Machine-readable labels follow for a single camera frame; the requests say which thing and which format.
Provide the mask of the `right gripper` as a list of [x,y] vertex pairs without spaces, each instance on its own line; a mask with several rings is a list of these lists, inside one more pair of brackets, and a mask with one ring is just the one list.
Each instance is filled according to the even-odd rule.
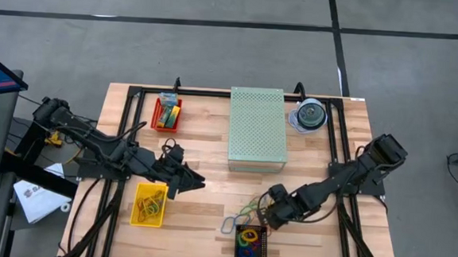
[[259,222],[265,222],[273,230],[278,230],[288,222],[298,220],[300,211],[295,199],[284,185],[276,184],[268,189],[267,195],[273,200],[269,205],[259,204],[256,217]]

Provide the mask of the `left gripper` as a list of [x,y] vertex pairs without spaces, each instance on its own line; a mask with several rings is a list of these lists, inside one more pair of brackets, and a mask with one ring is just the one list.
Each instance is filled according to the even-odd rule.
[[[161,147],[161,156],[151,167],[154,180],[162,181],[168,185],[168,199],[173,200],[177,194],[203,189],[205,178],[183,163],[184,150],[175,138],[168,138]],[[188,183],[188,176],[194,181]]]

